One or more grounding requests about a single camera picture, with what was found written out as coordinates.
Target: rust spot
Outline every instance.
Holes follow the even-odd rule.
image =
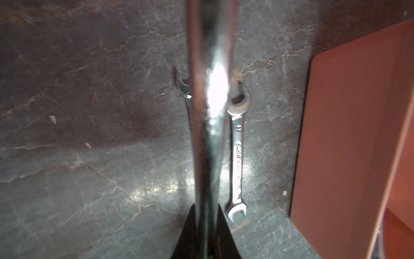
[[[231,87],[237,87],[238,82],[240,82],[242,80],[242,72],[240,69],[235,68],[233,69],[233,72],[231,74],[231,78],[230,78],[230,85]]]
[[[239,228],[242,228],[246,225],[248,225],[250,223],[250,220],[244,220],[242,223],[240,223],[240,225],[238,225],[237,227],[233,228],[232,230],[230,230],[232,233],[236,230],[238,230]]]
[[[0,7],[0,24],[24,25],[44,22],[45,17],[69,18],[100,12],[102,9],[118,5],[121,0],[82,0],[65,4],[44,3],[38,7],[10,5]]]

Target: chrome wrench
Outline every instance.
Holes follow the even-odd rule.
[[[227,217],[234,223],[234,214],[241,212],[243,217],[247,213],[247,205],[241,198],[241,185],[243,173],[243,124],[244,115],[252,103],[250,93],[246,86],[239,83],[242,100],[234,104],[229,99],[227,113],[231,119],[231,200],[227,206]]]
[[[191,94],[190,94],[190,85],[187,84],[187,80],[182,80],[180,73],[175,69],[175,80],[177,89],[180,93],[184,96],[185,101],[187,102],[188,107],[188,116],[190,118],[190,126],[191,126]]]
[[[195,182],[195,257],[217,254],[219,184],[230,90],[236,0],[187,0],[191,138]]]

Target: wrench handle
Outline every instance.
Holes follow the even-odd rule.
[[[193,117],[191,115],[191,109],[193,108],[193,103],[191,102],[191,96],[184,96],[185,101],[187,102],[188,107],[188,118],[190,119],[190,132],[191,132],[191,125],[193,123]]]
[[[243,172],[243,124],[244,114],[231,118],[231,199],[234,204],[241,202]]]

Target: debris speck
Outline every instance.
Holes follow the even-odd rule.
[[[49,115],[49,118],[52,120],[53,124],[56,124],[56,117],[54,115]]]

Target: wrench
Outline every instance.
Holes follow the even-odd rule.
[[[234,223],[234,214],[240,211],[243,217],[247,213],[247,205],[241,198],[241,183],[243,172],[243,123],[244,114],[252,103],[250,93],[246,86],[239,83],[239,92],[243,98],[237,104],[230,99],[227,104],[227,113],[231,119],[231,200],[227,205],[226,213],[229,220]]]
[[[188,116],[190,118],[190,128],[191,128],[191,94],[190,94],[190,85],[186,82],[188,80],[182,80],[180,73],[175,69],[175,80],[177,89],[184,96],[185,101],[187,102],[188,107]]]

